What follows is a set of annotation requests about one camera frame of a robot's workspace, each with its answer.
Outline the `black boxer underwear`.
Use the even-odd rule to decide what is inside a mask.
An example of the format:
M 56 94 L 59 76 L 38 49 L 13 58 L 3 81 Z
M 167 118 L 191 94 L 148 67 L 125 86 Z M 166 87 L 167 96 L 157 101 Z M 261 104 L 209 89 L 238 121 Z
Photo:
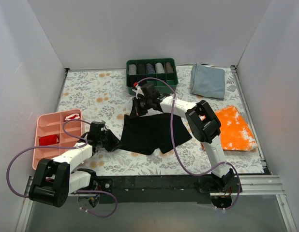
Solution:
M 169 113 L 135 118 L 126 115 L 120 148 L 143 155 L 151 155 L 155 149 L 163 154 L 173 150 L 170 117 Z

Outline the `light blue cloth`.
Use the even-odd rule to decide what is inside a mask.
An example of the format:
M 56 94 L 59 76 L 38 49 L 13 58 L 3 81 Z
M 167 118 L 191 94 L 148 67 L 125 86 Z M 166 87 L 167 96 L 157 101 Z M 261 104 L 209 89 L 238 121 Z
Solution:
M 207 98 L 224 99 L 225 71 L 194 64 L 191 71 L 190 92 Z

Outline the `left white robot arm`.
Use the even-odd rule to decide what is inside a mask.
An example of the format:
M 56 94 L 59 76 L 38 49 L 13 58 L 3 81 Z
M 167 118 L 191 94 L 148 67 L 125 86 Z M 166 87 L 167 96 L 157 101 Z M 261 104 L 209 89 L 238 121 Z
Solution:
M 93 193 L 100 189 L 96 172 L 78 169 L 78 166 L 101 148 L 108 152 L 119 149 L 120 140 L 104 122 L 92 122 L 88 132 L 73 137 L 77 142 L 72 148 L 55 158 L 43 158 L 38 162 L 29 189 L 30 200 L 61 207 L 71 193 Z

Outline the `orange white patterned cloth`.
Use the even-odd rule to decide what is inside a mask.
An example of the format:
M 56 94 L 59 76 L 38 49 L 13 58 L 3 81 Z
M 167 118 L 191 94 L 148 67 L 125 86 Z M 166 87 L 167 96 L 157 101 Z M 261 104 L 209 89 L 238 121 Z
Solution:
M 258 147 L 250 127 L 235 106 L 220 109 L 215 114 L 221 123 L 223 150 L 251 151 Z

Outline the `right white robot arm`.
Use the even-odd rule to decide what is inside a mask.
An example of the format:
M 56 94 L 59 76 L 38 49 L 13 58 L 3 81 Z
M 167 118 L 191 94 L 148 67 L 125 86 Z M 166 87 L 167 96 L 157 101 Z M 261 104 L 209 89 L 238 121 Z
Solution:
M 221 144 L 221 123 L 207 101 L 188 102 L 179 100 L 176 94 L 161 94 L 154 84 L 146 83 L 139 85 L 134 83 L 133 107 L 131 116 L 144 116 L 149 109 L 162 113 L 170 113 L 170 134 L 173 150 L 177 160 L 183 170 L 195 177 L 211 174 L 213 179 L 211 189 L 219 192 L 227 191 L 231 188 L 232 181 L 237 174 L 233 166 L 226 161 L 226 157 Z M 194 174 L 190 172 L 181 162 L 176 151 L 174 116 L 179 116 L 188 121 L 190 130 L 196 140 L 201 142 L 210 161 L 210 170 Z

